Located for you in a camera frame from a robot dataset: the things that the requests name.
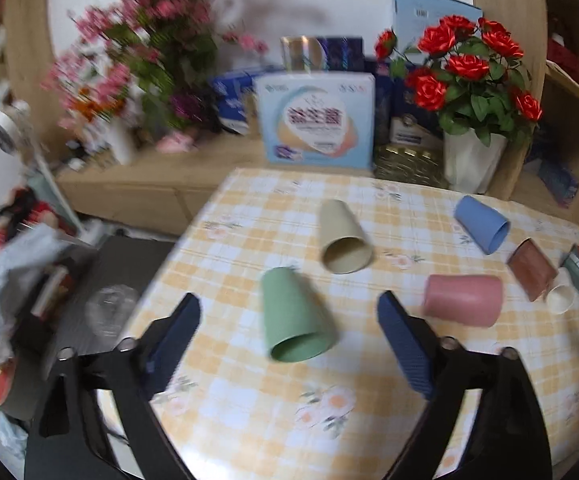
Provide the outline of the red gift box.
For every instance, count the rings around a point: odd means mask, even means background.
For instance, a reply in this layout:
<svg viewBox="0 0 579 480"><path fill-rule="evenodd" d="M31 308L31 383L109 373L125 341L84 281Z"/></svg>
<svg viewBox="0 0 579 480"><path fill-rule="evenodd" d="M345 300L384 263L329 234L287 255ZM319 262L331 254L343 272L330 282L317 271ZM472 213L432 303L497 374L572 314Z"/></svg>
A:
<svg viewBox="0 0 579 480"><path fill-rule="evenodd" d="M579 84L579 58L564 46L561 36L547 40L547 59L558 65L574 82Z"/></svg>

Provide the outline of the tall light blue box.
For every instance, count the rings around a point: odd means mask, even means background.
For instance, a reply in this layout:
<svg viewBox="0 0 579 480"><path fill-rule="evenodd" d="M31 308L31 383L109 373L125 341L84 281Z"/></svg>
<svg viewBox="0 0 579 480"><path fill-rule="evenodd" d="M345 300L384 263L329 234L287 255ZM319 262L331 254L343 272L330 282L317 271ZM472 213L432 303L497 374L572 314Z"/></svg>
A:
<svg viewBox="0 0 579 480"><path fill-rule="evenodd" d="M447 15L460 15L475 22L483 16L483 11L460 0L393 0L393 31L398 50L413 54L424 30L437 26Z"/></svg>

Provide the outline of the light blue probiotic box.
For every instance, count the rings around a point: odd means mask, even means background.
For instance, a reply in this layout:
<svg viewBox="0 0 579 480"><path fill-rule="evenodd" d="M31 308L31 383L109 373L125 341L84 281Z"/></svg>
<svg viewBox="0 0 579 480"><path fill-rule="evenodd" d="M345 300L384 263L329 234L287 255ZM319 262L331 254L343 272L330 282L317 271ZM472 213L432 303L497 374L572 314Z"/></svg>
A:
<svg viewBox="0 0 579 480"><path fill-rule="evenodd" d="M367 73L274 73L254 82L271 164L369 170L375 78Z"/></svg>

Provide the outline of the green gold patterned box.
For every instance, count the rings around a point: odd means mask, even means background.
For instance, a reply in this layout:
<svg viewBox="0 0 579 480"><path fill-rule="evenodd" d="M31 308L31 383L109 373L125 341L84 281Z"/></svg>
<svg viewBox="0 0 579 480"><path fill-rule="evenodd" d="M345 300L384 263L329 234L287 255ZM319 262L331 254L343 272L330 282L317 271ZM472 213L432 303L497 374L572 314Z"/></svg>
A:
<svg viewBox="0 0 579 480"><path fill-rule="evenodd" d="M449 188L442 151L397 144L378 146L373 172L377 179Z"/></svg>

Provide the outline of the blue plastic cup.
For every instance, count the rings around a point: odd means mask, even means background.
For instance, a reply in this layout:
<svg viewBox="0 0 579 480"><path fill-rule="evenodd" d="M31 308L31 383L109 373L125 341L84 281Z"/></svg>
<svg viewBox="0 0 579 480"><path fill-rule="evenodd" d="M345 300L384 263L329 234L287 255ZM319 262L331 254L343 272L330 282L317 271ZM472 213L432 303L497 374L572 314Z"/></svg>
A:
<svg viewBox="0 0 579 480"><path fill-rule="evenodd" d="M486 255L501 247L511 229L503 214L468 195L457 203L454 218Z"/></svg>

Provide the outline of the white plastic cup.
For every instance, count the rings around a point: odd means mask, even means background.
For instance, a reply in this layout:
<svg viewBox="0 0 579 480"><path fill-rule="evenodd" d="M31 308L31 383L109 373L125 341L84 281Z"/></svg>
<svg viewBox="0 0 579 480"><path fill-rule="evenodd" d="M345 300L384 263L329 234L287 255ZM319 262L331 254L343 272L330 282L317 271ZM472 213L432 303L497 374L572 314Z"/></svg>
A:
<svg viewBox="0 0 579 480"><path fill-rule="evenodd" d="M565 268L557 270L555 278L544 294L544 302L553 314L567 312L577 299L577 290Z"/></svg>

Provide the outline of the blue carton box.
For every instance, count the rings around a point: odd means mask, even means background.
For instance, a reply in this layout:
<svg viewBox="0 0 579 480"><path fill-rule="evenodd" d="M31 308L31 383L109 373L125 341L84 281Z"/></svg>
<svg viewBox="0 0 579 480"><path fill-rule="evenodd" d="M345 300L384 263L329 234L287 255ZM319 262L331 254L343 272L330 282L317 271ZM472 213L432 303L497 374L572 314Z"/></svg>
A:
<svg viewBox="0 0 579 480"><path fill-rule="evenodd" d="M273 66L241 68L214 76L210 80L210 87L216 95L214 108L219 123L226 131L242 136L249 133L244 98L247 93L254 91L254 81L258 77L273 70Z"/></svg>

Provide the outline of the beige plastic cup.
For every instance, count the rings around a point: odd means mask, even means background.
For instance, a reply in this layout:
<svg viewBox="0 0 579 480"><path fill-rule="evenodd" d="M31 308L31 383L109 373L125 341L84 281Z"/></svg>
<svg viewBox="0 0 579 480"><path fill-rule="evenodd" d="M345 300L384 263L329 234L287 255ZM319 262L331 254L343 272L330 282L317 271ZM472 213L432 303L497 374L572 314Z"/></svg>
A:
<svg viewBox="0 0 579 480"><path fill-rule="evenodd" d="M332 274L351 274L366 268L373 247L349 206L342 200L324 200L319 212L319 253Z"/></svg>

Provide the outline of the dark blue silver box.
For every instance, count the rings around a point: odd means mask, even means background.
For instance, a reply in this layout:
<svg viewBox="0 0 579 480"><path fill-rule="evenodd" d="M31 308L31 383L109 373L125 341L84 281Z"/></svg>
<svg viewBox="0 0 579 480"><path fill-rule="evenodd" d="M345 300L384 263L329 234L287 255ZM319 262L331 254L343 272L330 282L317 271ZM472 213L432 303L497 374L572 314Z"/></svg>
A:
<svg viewBox="0 0 579 480"><path fill-rule="evenodd" d="M363 72L362 37L282 37L285 70L293 73Z"/></svg>

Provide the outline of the white slim vase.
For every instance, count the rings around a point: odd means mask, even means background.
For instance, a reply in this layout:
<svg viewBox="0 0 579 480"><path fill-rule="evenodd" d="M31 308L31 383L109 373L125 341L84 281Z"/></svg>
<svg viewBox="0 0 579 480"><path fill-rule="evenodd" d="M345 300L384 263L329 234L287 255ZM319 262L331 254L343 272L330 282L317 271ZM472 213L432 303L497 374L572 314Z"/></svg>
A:
<svg viewBox="0 0 579 480"><path fill-rule="evenodd" d="M137 148L128 125L121 118L114 118L109 122L105 139L119 165L133 164Z"/></svg>

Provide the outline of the yellow plaid floral tablecloth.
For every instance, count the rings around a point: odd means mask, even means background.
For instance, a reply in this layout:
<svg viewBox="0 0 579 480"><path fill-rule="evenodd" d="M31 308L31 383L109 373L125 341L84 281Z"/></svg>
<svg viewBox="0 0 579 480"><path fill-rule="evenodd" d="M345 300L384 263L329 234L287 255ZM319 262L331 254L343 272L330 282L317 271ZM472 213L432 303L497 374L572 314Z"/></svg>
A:
<svg viewBox="0 0 579 480"><path fill-rule="evenodd" d="M351 274L321 263L319 212L342 200L373 247ZM378 479L408 439L423 398L403 374L376 318L389 290L411 313L431 274L501 278L504 304L489 328L434 321L468 349L519 351L554 463L579 452L579 302L553 314L530 302L506 260L526 238L559 261L579 226L490 200L510 234L485 255L454 219L457 193L333 174L237 169L178 240L124 330L137 337L196 295L202 319L172 384L154 400L164 430L199 479ZM260 280L291 266L314 286L340 336L321 356L277 363L265 351Z"/></svg>

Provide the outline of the wooden low cabinet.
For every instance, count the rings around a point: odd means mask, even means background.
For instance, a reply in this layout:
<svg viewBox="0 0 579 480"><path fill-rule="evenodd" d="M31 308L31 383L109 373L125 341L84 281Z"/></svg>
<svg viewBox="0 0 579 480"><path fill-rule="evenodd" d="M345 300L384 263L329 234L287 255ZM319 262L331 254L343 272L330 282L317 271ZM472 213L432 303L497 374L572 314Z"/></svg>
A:
<svg viewBox="0 0 579 480"><path fill-rule="evenodd" d="M265 165L261 139L222 133L197 151L145 148L128 166L89 162L80 171L60 170L56 181L79 214L180 235L233 170Z"/></svg>

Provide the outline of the white desk fan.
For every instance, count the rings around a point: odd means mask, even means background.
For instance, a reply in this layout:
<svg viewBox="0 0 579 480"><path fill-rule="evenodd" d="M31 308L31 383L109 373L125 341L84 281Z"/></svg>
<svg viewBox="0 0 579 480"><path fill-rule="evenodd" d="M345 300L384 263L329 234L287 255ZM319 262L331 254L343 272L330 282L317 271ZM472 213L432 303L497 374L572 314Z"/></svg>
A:
<svg viewBox="0 0 579 480"><path fill-rule="evenodd" d="M45 157L45 150L34 132L30 105L23 100L17 100L0 109L0 149L6 154L12 154L22 153L25 148L31 152L35 167L50 186L56 200L67 214L69 222L76 232L82 235L85 232L84 225L56 183L50 164Z"/></svg>

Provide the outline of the red rose bouquet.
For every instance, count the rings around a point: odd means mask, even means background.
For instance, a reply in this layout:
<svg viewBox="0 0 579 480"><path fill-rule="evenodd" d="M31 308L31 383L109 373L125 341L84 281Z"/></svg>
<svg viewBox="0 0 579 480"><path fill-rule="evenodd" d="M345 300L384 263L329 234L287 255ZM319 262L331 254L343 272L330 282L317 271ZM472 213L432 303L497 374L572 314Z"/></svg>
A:
<svg viewBox="0 0 579 480"><path fill-rule="evenodd" d="M413 93L413 104L434 114L450 136L472 131L483 145L497 134L521 142L531 137L543 109L528 89L525 52L497 21L463 15L440 18L404 51L391 28L374 44L379 61Z"/></svg>

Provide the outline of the pink plastic cup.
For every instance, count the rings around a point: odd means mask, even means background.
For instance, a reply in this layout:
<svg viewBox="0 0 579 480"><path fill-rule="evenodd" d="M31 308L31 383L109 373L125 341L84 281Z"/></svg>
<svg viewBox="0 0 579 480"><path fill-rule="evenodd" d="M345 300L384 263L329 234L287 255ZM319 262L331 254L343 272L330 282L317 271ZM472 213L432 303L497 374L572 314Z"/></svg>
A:
<svg viewBox="0 0 579 480"><path fill-rule="evenodd" d="M502 311L504 287L492 275L431 275L422 313L430 318L473 327L495 325Z"/></svg>

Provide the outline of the pink cherry blossom arrangement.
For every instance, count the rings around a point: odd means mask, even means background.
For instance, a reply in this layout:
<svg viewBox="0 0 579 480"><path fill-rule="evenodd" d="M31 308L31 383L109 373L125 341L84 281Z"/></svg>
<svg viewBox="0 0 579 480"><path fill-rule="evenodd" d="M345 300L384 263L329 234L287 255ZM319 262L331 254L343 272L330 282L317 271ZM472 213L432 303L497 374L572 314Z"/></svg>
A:
<svg viewBox="0 0 579 480"><path fill-rule="evenodd" d="M43 86L60 97L64 124L112 122L138 107L147 127L216 128L209 78L219 47L265 54L254 36L216 26L214 0L116 0L73 18L78 37Z"/></svg>

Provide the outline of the white angular vase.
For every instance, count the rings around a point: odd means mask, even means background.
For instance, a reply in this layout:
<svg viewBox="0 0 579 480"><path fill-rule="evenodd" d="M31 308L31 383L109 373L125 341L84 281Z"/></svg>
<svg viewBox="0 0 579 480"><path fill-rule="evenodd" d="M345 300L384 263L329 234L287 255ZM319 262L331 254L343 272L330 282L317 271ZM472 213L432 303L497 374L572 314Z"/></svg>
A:
<svg viewBox="0 0 579 480"><path fill-rule="evenodd" d="M443 157L445 178L453 191L485 194L506 149L507 139L501 134L490 136L483 144L473 129L459 136L445 133Z"/></svg>

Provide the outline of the transparent brown cup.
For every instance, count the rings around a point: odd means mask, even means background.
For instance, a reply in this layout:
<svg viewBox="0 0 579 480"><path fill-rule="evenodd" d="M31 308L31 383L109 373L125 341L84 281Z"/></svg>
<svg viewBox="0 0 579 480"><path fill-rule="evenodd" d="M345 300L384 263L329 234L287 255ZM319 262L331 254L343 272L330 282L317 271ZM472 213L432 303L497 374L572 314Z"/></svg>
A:
<svg viewBox="0 0 579 480"><path fill-rule="evenodd" d="M532 238L523 240L506 264L530 302L542 296L557 277L555 266Z"/></svg>

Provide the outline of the green plastic cup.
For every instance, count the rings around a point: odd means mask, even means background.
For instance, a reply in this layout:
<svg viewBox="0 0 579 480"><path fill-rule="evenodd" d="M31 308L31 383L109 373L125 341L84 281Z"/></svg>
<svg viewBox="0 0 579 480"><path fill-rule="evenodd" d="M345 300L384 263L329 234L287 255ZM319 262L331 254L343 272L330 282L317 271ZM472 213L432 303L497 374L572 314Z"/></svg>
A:
<svg viewBox="0 0 579 480"><path fill-rule="evenodd" d="M321 356L338 340L334 318L309 280L291 266L268 270L261 279L266 353L280 363Z"/></svg>

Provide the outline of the purple small box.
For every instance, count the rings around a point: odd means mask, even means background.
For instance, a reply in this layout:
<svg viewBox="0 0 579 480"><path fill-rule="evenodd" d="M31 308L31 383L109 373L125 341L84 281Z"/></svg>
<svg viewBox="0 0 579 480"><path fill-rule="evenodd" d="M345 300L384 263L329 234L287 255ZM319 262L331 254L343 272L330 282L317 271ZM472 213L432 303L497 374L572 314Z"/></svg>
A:
<svg viewBox="0 0 579 480"><path fill-rule="evenodd" d="M543 160L538 177L560 207L571 206L579 191L579 180L566 166Z"/></svg>

